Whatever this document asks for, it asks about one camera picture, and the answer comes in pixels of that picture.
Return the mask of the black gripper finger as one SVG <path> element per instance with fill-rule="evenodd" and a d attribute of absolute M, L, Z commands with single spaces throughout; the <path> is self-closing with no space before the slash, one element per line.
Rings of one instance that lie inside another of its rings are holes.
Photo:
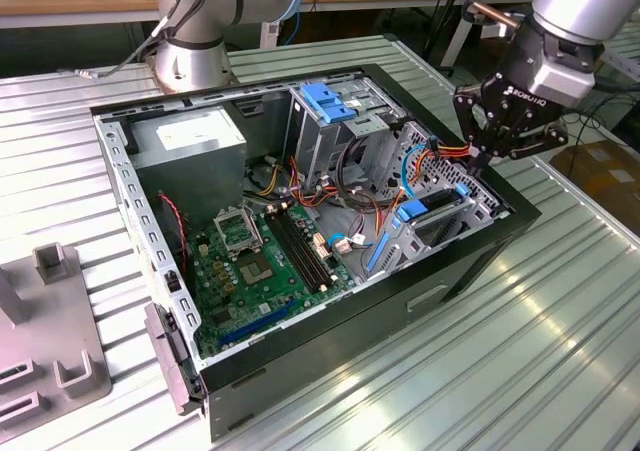
<path fill-rule="evenodd" d="M 467 164 L 469 175 L 480 175 L 494 157 L 496 130 L 494 109 L 490 107 L 490 89 L 490 83 L 459 86 L 453 95 L 453 106 L 459 126 L 470 147 L 471 158 Z M 484 125 L 480 124 L 474 114 L 475 106 L 479 106 L 484 112 Z"/>
<path fill-rule="evenodd" d="M 534 113 L 489 113 L 480 133 L 480 169 L 567 143 L 568 132 L 559 120 L 545 122 Z"/>

